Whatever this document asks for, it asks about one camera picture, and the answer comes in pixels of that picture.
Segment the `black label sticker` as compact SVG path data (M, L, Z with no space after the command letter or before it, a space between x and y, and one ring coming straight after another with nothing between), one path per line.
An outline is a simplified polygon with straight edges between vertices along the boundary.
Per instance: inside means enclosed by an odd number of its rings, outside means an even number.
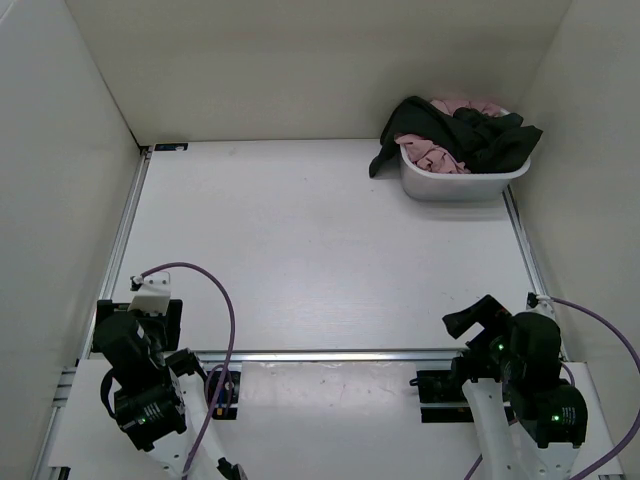
M155 144L153 150L155 152L180 152L188 149L188 143L162 143Z

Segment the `front aluminium rail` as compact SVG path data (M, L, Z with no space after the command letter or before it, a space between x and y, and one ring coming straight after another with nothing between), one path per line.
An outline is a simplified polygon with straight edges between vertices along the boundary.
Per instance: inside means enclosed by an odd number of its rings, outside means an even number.
M449 362L459 349L235 351L231 363Z

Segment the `black denim trousers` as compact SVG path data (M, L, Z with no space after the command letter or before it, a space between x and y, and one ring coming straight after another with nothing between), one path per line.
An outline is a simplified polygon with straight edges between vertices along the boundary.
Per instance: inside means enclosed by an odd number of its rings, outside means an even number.
M473 174L503 174L524 165L543 131L525 126L517 113L491 117L475 108L459 107L448 115L432 103L411 96L390 115L380 136L381 149L369 165L370 177L399 152L395 138L401 134L435 143Z

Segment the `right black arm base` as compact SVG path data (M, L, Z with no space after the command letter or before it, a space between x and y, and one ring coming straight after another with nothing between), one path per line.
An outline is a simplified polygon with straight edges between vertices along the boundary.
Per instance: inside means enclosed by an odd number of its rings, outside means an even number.
M472 423L462 390L445 370L418 370L409 381L418 391L423 424Z

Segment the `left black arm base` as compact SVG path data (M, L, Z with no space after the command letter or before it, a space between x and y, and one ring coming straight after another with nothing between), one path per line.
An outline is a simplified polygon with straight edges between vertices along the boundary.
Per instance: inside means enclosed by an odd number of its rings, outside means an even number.
M221 378L223 365L214 366L205 379L205 399L209 404L213 399L216 385ZM221 391L215 399L215 407L212 414L213 420L236 420L240 399L241 372L229 369L225 374L225 380Z

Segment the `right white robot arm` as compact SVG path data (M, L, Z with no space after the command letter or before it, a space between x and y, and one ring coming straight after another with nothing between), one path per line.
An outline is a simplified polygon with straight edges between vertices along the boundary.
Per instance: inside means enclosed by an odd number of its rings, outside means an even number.
M469 405L485 478L569 478L588 410L561 376L561 331L549 300L529 294L525 310L512 314L486 295L443 322L453 338L482 328L452 361L449 387Z

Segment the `pink garment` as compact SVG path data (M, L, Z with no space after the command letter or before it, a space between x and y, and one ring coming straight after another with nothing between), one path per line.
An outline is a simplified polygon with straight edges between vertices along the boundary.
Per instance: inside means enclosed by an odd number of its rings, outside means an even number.
M431 104L449 116L459 108L475 109L489 117L502 114L501 107L491 102L434 99ZM470 173L464 162L458 162L448 150L430 139L415 134L396 134L394 140L405 148L407 158L421 170L437 174Z

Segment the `white plastic laundry tub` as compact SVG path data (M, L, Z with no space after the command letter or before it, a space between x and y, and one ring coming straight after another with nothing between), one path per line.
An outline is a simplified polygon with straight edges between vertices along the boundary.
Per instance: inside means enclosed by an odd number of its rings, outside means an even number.
M429 201L484 201L501 195L510 181L522 176L529 168L529 158L524 165L503 174L437 174L416 167L407 158L405 148L399 146L394 155L399 159L402 187L416 200Z

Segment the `left aluminium rail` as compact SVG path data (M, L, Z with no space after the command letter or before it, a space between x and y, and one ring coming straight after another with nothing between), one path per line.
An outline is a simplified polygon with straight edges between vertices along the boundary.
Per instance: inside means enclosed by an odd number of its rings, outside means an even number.
M119 272L121 269L126 245L130 236L136 210L143 190L144 181L153 146L143 146L140 148L140 160L137 163L131 186L128 191L123 213L120 217L115 240L110 250L106 270L98 290L98 299L111 298L116 287ZM57 438L58 431L64 415L64 409L71 393L71 388L75 378L76 370L82 360L90 357L92 351L93 334L96 324L96 308L90 312L84 336L75 357L75 361L70 366L64 366L55 389L54 398L51 405L51 415L48 421L44 440L38 453L36 463L31 474L31 479L67 479L69 467L51 467L49 459Z

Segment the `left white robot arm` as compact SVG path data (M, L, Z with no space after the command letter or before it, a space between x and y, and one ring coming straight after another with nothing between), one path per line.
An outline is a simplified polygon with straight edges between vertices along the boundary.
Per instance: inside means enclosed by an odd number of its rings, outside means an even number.
M182 301L156 306L98 301L92 349L111 365L101 382L103 405L170 478L245 478L215 428L237 416L240 372L204 370L193 351L178 347Z

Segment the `white front cover panel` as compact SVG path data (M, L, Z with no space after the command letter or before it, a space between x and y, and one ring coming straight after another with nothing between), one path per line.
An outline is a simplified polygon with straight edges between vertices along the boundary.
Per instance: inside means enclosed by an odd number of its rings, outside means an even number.
M79 364L49 458L73 479L161 479L99 397L104 360ZM218 421L252 479L480 479L475 428L425 423L411 363L246 363L238 413Z

